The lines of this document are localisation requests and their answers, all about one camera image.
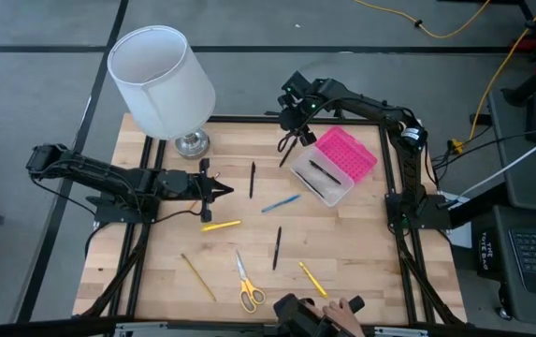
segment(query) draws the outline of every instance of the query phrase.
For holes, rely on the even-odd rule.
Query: white cable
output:
[[[466,194],[468,194],[469,192],[471,192],[472,190],[480,187],[481,185],[491,181],[492,179],[496,178],[497,176],[501,175],[502,172],[504,172],[505,170],[507,169],[510,169],[512,168],[513,166],[517,165],[517,163],[519,163],[520,161],[522,161],[523,159],[525,159],[528,155],[530,154],[533,154],[534,152],[536,152],[536,147],[527,151],[525,154],[523,154],[522,156],[518,157],[513,163],[507,165],[506,167],[504,167],[503,169],[499,170],[498,172],[492,174],[491,176],[489,176],[488,178],[485,178],[484,180],[480,181],[479,183],[475,184],[474,186],[468,188],[467,190],[465,190],[465,192],[461,193],[460,195],[458,195],[458,197],[455,198],[455,200],[453,201],[457,201],[459,198],[461,197],[464,197]]]

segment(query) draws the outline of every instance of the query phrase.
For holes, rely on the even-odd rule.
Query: white lamp shade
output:
[[[109,53],[108,71],[150,137],[170,140],[195,132],[215,107],[215,90],[176,29],[149,26],[121,38]]]

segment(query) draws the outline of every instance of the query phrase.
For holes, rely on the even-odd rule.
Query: black marker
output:
[[[251,164],[251,185],[249,186],[249,198],[253,197],[254,181],[255,181],[255,162]]]
[[[278,237],[276,238],[276,248],[274,250],[274,262],[271,265],[273,271],[276,270],[276,263],[278,263],[278,251],[280,250],[280,236],[282,235],[282,226],[278,227]]]
[[[333,175],[331,175],[330,173],[328,173],[328,172],[327,172],[325,169],[323,169],[321,166],[315,164],[314,161],[309,160],[309,162],[310,162],[310,164],[311,164],[314,168],[321,170],[322,173],[324,173],[324,174],[325,174],[328,178],[330,178],[334,183],[340,184],[340,182],[339,182],[338,179],[334,178]]]
[[[301,179],[303,180],[303,182],[305,182],[309,187],[311,187],[311,189],[313,191],[315,191],[315,193],[317,193],[320,197],[322,197],[322,199],[325,199],[324,198],[324,195],[320,193],[320,191],[317,190],[317,188],[313,187],[313,185],[307,181],[307,179],[305,179],[305,177],[303,177],[300,173],[298,173],[297,171],[295,171],[295,173],[301,177]]]

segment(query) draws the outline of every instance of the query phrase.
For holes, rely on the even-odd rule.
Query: wooden table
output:
[[[311,129],[319,138],[328,125]],[[276,124],[207,123],[211,137],[210,174],[220,172],[220,182],[234,193],[210,205],[213,222],[239,219],[242,225],[202,233],[198,216],[179,215],[152,228],[138,296],[136,318],[219,322],[266,322],[276,319],[272,304],[289,292],[312,297],[326,305],[340,297],[363,297],[366,307],[356,314],[363,324],[406,324],[398,254],[394,236],[386,229],[384,194],[387,191],[382,149],[376,126],[343,127],[379,158],[374,170],[337,206],[328,208],[288,168],[278,168],[276,150],[283,131]],[[125,114],[112,164],[137,167],[145,136]],[[297,146],[287,164],[304,149]],[[249,199],[252,161],[257,165],[254,197]],[[163,168],[198,172],[197,160],[180,158],[168,144]],[[393,158],[395,181],[400,182]],[[422,182],[434,186],[422,170]],[[301,198],[272,212],[260,210],[276,201],[301,194]],[[160,216],[188,209],[192,201],[163,202]],[[274,243],[279,226],[282,242],[278,268],[272,271]],[[116,273],[124,224],[114,224],[94,237],[76,298],[74,313],[93,304]],[[421,243],[429,281],[459,318],[465,319],[453,258],[447,241],[434,230],[421,230]],[[240,282],[235,248],[240,251],[251,281],[262,288],[267,302],[255,314],[239,304]],[[209,285],[213,302],[181,258],[185,253]],[[302,261],[329,295],[318,296],[298,266]],[[125,281],[119,313],[125,312],[130,280]],[[423,319],[419,287],[413,280],[418,317]]]

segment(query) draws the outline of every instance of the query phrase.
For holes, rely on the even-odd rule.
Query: scissor blade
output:
[[[242,260],[240,259],[239,250],[237,249],[236,252],[237,252],[237,266],[239,267],[240,279],[242,281],[245,281],[247,280],[247,274],[245,273],[245,268],[242,267]]]

